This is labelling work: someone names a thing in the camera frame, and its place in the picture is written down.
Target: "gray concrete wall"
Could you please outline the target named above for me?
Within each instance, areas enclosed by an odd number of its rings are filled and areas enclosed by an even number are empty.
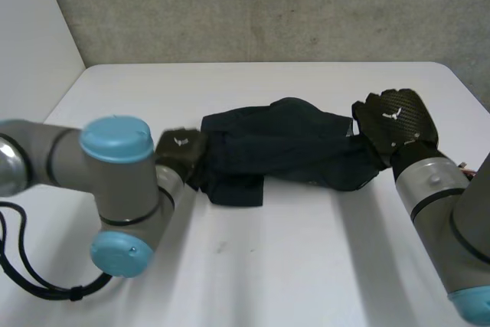
[[[87,66],[431,60],[490,108],[490,0],[58,2]]]

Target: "light blue joint cap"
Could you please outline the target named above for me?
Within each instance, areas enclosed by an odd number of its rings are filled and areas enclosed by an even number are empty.
[[[80,134],[82,150],[100,161],[130,164],[153,153],[148,124],[133,116],[111,116],[94,120]]]
[[[448,298],[467,322],[473,325],[490,325],[490,286],[455,291]]]
[[[146,270],[153,250],[143,240],[121,231],[100,231],[90,247],[93,263],[115,277],[135,277]]]

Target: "dark navy cloth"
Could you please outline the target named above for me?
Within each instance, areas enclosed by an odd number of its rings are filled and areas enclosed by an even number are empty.
[[[285,98],[202,119],[208,149],[192,182],[215,204],[261,206],[263,177],[359,189],[378,174],[352,119]]]

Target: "black cable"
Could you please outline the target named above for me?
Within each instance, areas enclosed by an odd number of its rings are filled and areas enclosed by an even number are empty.
[[[0,201],[0,208],[2,207],[11,208],[20,215],[21,225],[18,231],[18,252],[21,256],[21,260],[24,264],[25,269],[42,286],[34,285],[30,281],[26,280],[25,277],[23,277],[8,261],[5,254],[5,244],[7,242],[7,222],[5,221],[5,217],[2,212],[0,212],[0,224],[2,225],[2,238],[0,240],[0,265],[2,266],[5,274],[28,293],[46,300],[71,300],[74,302],[77,300],[81,300],[84,296],[99,291],[112,279],[112,276],[106,273],[102,273],[91,284],[87,286],[75,286],[71,289],[65,289],[63,287],[55,286],[44,280],[34,271],[25,253],[24,237],[28,217],[24,211],[24,208],[22,208],[18,204]]]

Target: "white table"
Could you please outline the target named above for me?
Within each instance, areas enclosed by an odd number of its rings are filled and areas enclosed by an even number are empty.
[[[134,64],[86,70],[47,123],[82,127],[111,114],[163,129],[285,96],[350,116],[370,92],[409,87],[433,114],[440,149],[478,168],[490,116],[446,67],[433,63]],[[27,251],[52,283],[98,270],[91,195],[38,187],[14,198],[28,212]],[[16,216],[8,213],[15,258]],[[14,264],[20,269],[18,260]],[[0,276],[0,325],[464,326],[405,212],[390,171],[357,192],[267,179],[264,206],[225,208],[188,191],[151,267],[81,302],[36,299]]]

